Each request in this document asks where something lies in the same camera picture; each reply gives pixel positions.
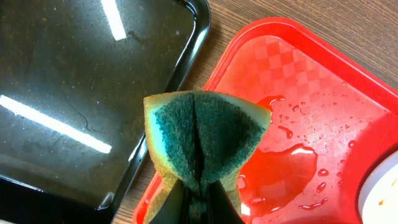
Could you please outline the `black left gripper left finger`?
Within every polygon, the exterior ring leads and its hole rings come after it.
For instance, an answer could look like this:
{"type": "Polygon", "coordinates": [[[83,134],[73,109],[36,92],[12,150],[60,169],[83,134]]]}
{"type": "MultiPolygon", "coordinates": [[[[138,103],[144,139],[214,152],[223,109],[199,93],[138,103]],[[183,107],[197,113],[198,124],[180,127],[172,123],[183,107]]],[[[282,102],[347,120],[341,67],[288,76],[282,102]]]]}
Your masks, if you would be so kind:
{"type": "Polygon", "coordinates": [[[187,224],[190,191],[178,179],[150,224],[187,224]]]}

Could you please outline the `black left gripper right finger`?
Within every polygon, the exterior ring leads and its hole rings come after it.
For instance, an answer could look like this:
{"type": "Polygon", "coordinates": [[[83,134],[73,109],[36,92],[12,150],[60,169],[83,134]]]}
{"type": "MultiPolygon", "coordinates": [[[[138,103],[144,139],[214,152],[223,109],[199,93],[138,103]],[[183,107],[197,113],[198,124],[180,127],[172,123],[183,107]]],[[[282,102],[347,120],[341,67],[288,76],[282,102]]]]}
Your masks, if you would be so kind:
{"type": "Polygon", "coordinates": [[[208,224],[244,224],[219,180],[208,186],[206,200],[208,224]]]}

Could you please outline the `green yellow sponge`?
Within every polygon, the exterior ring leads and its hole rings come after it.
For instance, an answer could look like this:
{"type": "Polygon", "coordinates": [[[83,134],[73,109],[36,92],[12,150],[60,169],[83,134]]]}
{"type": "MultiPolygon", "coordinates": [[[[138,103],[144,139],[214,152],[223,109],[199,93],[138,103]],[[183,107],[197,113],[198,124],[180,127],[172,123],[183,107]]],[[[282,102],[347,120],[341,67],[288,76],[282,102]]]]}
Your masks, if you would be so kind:
{"type": "Polygon", "coordinates": [[[164,187],[150,204],[149,223],[180,179],[190,191],[188,223],[207,223],[208,186],[219,180],[241,216],[237,187],[243,165],[271,123],[271,111],[215,91],[176,91],[144,99],[146,142],[164,187]]]}

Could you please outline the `white plate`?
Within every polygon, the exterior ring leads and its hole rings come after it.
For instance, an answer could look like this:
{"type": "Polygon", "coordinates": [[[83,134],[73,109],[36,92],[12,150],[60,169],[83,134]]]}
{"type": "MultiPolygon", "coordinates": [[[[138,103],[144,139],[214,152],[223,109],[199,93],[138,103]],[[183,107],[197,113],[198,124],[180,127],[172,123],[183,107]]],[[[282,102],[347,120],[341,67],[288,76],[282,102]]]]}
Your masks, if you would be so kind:
{"type": "Polygon", "coordinates": [[[397,158],[380,163],[365,180],[358,197],[363,224],[397,224],[397,158]]]}

